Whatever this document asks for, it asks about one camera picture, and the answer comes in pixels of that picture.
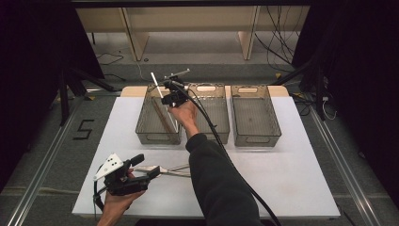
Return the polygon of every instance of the hand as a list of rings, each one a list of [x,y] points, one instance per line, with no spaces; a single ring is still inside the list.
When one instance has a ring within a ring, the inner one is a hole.
[[[133,169],[128,169],[127,172],[129,178],[135,178],[132,173]],[[113,196],[109,192],[106,192],[103,215],[97,225],[115,225],[132,202],[143,195],[144,192],[139,191],[125,196]]]
[[[197,107],[191,101],[187,101],[179,107],[169,107],[168,112],[184,127],[188,138],[200,132],[196,122]]]

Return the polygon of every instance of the metal rod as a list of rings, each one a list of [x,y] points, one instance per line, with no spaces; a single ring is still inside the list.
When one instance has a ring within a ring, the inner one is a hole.
[[[343,177],[346,187],[348,188],[355,205],[358,207],[365,224],[368,226],[381,225],[372,204],[366,197],[365,192],[361,188],[355,174],[349,167],[349,164],[346,162],[345,157],[343,156],[340,147],[335,142],[333,135],[329,131],[326,122],[321,121],[320,118],[317,117],[317,113],[313,107],[311,107],[311,116],[313,117],[313,120],[316,123],[329,152],[331,153],[331,157],[333,158],[340,174]]]
[[[59,148],[61,147],[62,142],[64,141],[64,138],[70,129],[75,112],[78,106],[82,103],[83,98],[79,98],[77,100],[79,101],[73,108],[71,116],[66,120],[63,126],[59,127],[58,132],[56,133],[56,137],[50,145],[47,154],[41,161],[40,166],[36,171],[35,176],[32,178],[29,187],[26,189],[26,192],[24,193],[17,207],[14,209],[14,212],[12,213],[11,218],[8,221],[8,226],[23,225],[24,220],[30,210],[30,207],[32,206],[33,201],[36,199],[38,191],[44,182],[47,172],[49,171],[54,160],[56,159]]]

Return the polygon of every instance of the electrical wire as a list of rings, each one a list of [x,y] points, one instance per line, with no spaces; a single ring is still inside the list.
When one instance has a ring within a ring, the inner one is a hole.
[[[113,54],[109,54],[109,53],[101,54],[101,55],[97,56],[97,59],[99,59],[99,58],[101,58],[101,57],[103,57],[103,56],[105,56],[105,55],[110,55],[110,56],[113,56],[113,57],[118,57],[118,59],[113,60],[113,61],[111,61],[111,62],[109,62],[109,63],[100,63],[101,65],[110,65],[110,64],[112,64],[112,63],[115,63],[115,62],[120,61],[121,59],[123,59],[123,56],[122,56],[122,55],[113,55]]]
[[[146,79],[146,78],[143,77],[143,73],[142,73],[142,71],[141,71],[140,64],[139,64],[137,61],[136,61],[136,65],[137,65],[137,67],[138,67],[138,71],[140,72],[140,78],[141,78],[142,80],[146,81],[146,82],[152,82],[152,80]]]
[[[335,120],[335,118],[337,117],[337,111],[334,112],[334,116],[331,118],[331,117],[328,115],[328,113],[326,112],[325,104],[326,104],[326,101],[323,102],[323,111],[324,111],[326,117],[327,117],[329,120]]]
[[[335,202],[335,204],[337,205],[337,207],[338,207],[340,213],[343,214],[343,215],[346,217],[346,219],[349,221],[349,223],[350,223],[352,226],[356,226],[355,222],[352,220],[351,217],[349,217],[348,214],[346,214],[346,212],[343,210],[343,208],[342,208],[339,204],[337,204],[336,202]]]
[[[235,165],[232,163],[229,154],[227,153],[216,129],[215,126],[212,124],[210,118],[208,117],[208,114],[206,113],[205,109],[203,108],[202,104],[198,104],[190,95],[188,95],[186,92],[184,92],[181,88],[179,88],[178,86],[175,86],[181,93],[183,93],[188,100],[190,100],[199,110],[199,112],[204,116],[205,120],[208,122],[209,127],[211,128],[212,133],[215,136],[216,142],[217,144],[220,146],[220,148],[224,151],[227,159],[230,161],[231,166],[236,170],[236,172],[238,173],[238,175],[240,175],[241,179],[246,183],[246,185],[248,186],[250,192],[252,193],[252,195],[262,204],[262,206],[267,210],[267,212],[269,213],[270,217],[274,220],[274,222],[280,226],[281,224],[279,223],[278,218],[276,217],[276,215],[273,213],[273,211],[270,209],[270,207],[267,205],[267,203],[262,199],[262,197],[252,188],[252,186],[250,186],[250,184],[244,179],[244,177],[241,175],[241,173],[238,171],[238,169],[235,167]]]

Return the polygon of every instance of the black cable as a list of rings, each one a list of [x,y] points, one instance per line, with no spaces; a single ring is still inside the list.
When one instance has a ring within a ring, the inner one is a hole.
[[[295,33],[297,34],[297,36],[299,37],[298,32],[295,31],[295,30],[296,30],[297,26],[299,25],[299,20],[300,20],[300,18],[302,17],[302,12],[303,12],[303,6],[300,8],[299,17],[298,17],[298,20],[296,21],[296,24],[295,24],[294,28],[293,28],[293,32],[291,32],[290,36],[288,36],[288,38],[287,38],[286,40],[290,39],[291,36],[293,36],[294,32],[295,32]]]
[[[356,226],[355,222],[352,220],[351,217],[349,217],[348,214],[346,214],[346,212],[343,210],[343,208],[342,208],[339,204],[337,204],[336,202],[335,202],[335,204],[337,205],[337,207],[338,207],[338,209],[340,210],[340,212],[341,212],[341,213],[346,217],[346,219],[350,222],[350,224],[351,224],[352,226]]]
[[[273,19],[273,17],[272,17],[272,14],[270,13],[269,7],[266,7],[266,9],[267,9],[267,12],[269,13],[269,16],[270,16],[270,19],[271,19],[271,21],[272,21],[272,23],[273,23],[273,26],[275,27],[275,31],[273,31],[272,33],[273,33],[274,37],[276,37],[276,39],[278,39],[279,42],[281,43],[282,53],[284,54],[284,56],[286,57],[286,59],[287,59],[287,61],[288,61],[288,57],[286,56],[285,51],[284,51],[284,46],[285,46],[285,48],[287,48],[288,51],[294,51],[294,50],[292,50],[292,49],[287,45],[287,43],[285,42],[285,40],[282,38],[282,35],[281,35],[281,33],[280,33],[280,30],[279,30],[279,25],[276,25],[276,23],[275,23],[275,21],[274,21],[274,19]],[[279,20],[279,17],[280,17],[280,7],[279,7],[279,12],[278,12],[278,20]]]
[[[276,215],[273,213],[273,211],[270,209],[270,207],[267,205],[267,203],[262,199],[262,197],[252,188],[252,186],[250,186],[250,184],[244,179],[244,177],[241,175],[241,173],[238,171],[238,169],[235,167],[235,165],[232,163],[229,154],[227,153],[214,125],[212,124],[210,118],[208,117],[208,114],[206,113],[205,109],[203,108],[202,105],[198,104],[190,95],[188,95],[186,92],[184,92],[181,88],[179,88],[178,86],[175,86],[180,92],[184,93],[184,95],[187,97],[188,100],[190,100],[196,107],[197,109],[202,113],[202,115],[204,116],[205,120],[208,122],[212,133],[215,136],[216,142],[218,143],[218,145],[220,146],[220,148],[224,151],[227,159],[229,159],[231,166],[237,171],[238,175],[240,175],[240,177],[242,178],[242,180],[246,183],[246,185],[248,186],[250,192],[252,193],[252,195],[262,204],[262,206],[267,210],[267,212],[269,213],[270,217],[275,221],[275,223],[280,226],[281,224],[279,223],[278,218],[276,217]]]
[[[125,78],[117,76],[116,74],[113,74],[113,73],[105,73],[104,76],[114,76],[114,77],[117,77],[118,79],[122,80],[123,82],[126,82]]]
[[[255,33],[255,37],[256,39],[258,39],[258,41],[261,43],[261,45],[263,46],[263,48],[265,48],[267,51],[272,52],[272,54],[274,54],[275,56],[277,56],[278,58],[282,59],[284,62],[291,64],[290,61],[288,61],[287,59],[283,58],[282,56],[280,56],[278,53],[274,52],[272,49],[270,49],[269,46],[266,46],[266,44],[263,43],[263,41],[261,41],[261,39],[258,37],[258,34]]]
[[[120,61],[121,59],[123,59],[123,56],[122,56],[122,55],[113,55],[113,54],[109,54],[109,53],[101,54],[101,55],[97,56],[97,59],[99,59],[100,57],[102,57],[102,56],[104,56],[104,55],[110,55],[110,56],[113,56],[113,57],[118,57],[118,59],[116,59],[116,60],[114,60],[114,61],[111,61],[111,62],[109,62],[109,63],[100,63],[101,65],[110,65],[110,64],[112,64],[112,63],[115,63],[115,62]]]

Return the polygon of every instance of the white table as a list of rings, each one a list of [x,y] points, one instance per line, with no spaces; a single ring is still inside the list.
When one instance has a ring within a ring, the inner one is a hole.
[[[165,168],[188,162],[188,152],[184,147],[185,132],[182,133],[180,145],[142,145],[139,142],[135,129],[143,99],[117,98],[72,210],[75,215],[84,217],[94,214],[93,176],[112,153],[122,160],[143,153],[146,159],[140,165],[161,165]],[[291,97],[272,97],[272,102],[282,132],[277,145],[263,149],[237,148],[231,131],[225,147],[232,162],[278,218],[337,218],[340,213],[294,101]],[[103,180],[100,180],[99,188],[103,185]],[[262,218],[269,218],[260,204],[259,209]],[[190,179],[168,175],[152,180],[147,192],[134,201],[125,215],[135,218],[203,218]]]

